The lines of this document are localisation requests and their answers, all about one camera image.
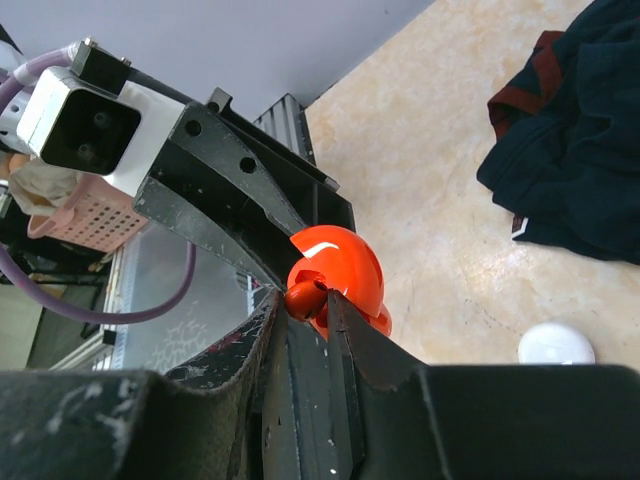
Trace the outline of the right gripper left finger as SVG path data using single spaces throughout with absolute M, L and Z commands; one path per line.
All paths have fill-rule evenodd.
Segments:
M 5 371 L 5 479 L 259 479 L 256 407 L 282 297 L 170 371 Z

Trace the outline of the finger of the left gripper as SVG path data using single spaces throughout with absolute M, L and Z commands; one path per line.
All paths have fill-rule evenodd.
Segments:
M 318 225 L 355 228 L 351 204 L 305 155 L 231 108 L 216 89 L 190 102 L 141 183 L 141 216 L 259 283 L 285 289 L 301 259 L 291 236 Z

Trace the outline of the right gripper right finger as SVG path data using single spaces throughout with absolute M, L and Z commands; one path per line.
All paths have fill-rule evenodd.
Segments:
M 635 479 L 639 375 L 617 365 L 430 366 L 328 297 L 342 479 Z

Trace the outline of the orange earbud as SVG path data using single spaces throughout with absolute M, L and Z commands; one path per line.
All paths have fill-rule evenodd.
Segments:
M 289 288 L 284 301 L 289 316 L 304 322 L 311 321 L 321 313 L 327 297 L 328 289 L 322 282 L 305 280 Z

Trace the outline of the orange charging case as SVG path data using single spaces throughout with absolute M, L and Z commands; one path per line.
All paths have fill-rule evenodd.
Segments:
M 328 293 L 335 290 L 349 300 L 369 325 L 391 335 L 391 315 L 383 302 L 383 271 L 365 240 L 344 227 L 317 225 L 292 235 L 290 241 L 302 258 L 288 274 L 287 291 L 302 281 L 319 280 Z M 304 322 L 328 337 L 328 297 L 321 313 Z

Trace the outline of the white charging case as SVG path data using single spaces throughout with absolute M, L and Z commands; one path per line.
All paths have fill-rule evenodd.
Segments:
M 520 364 L 582 365 L 596 362 L 592 344 L 577 329 L 545 322 L 527 330 L 518 345 Z

